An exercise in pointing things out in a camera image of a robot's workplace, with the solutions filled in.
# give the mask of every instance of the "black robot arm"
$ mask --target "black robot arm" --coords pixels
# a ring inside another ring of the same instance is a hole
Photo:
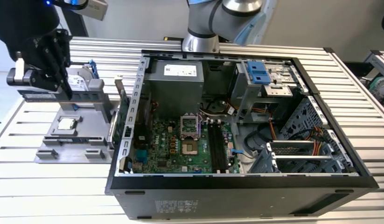
[[[61,91],[71,99],[66,71],[71,65],[71,36],[58,29],[55,5],[79,10],[89,1],[74,6],[62,0],[0,0],[0,40],[17,61],[7,82]]]

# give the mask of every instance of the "metal table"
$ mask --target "metal table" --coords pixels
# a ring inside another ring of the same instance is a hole
[[[181,50],[179,42],[75,38],[75,62],[98,62],[106,92],[118,97],[121,75],[131,93],[141,50]],[[384,109],[334,53],[322,48],[222,44],[230,54],[298,57],[381,189],[318,218],[178,220],[183,223],[384,223]],[[19,101],[0,133],[0,219],[5,223],[127,222],[114,196],[105,195],[110,164],[35,164],[57,103]]]

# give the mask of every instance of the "label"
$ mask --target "label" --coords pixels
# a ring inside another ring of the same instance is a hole
[[[27,99],[57,99],[54,94],[25,94]]]
[[[158,213],[197,212],[199,200],[155,201]]]
[[[89,91],[86,80],[79,75],[69,75],[67,81],[73,91]]]
[[[74,142],[73,139],[61,139],[59,141],[61,141],[61,142]]]
[[[198,76],[197,70],[198,69],[195,65],[167,64],[165,66],[165,75],[197,77]]]
[[[231,106],[231,107],[230,107],[230,110],[229,110],[229,114],[233,115],[234,112],[235,112],[235,108]]]

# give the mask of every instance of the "open computer tower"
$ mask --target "open computer tower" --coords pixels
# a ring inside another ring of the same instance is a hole
[[[377,188],[298,58],[143,51],[106,188],[130,219],[319,216]]]

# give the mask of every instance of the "ram slot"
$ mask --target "ram slot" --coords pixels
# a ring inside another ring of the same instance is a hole
[[[219,123],[209,124],[209,144],[211,154],[211,165],[214,173],[226,173],[227,161],[223,143],[223,132]]]

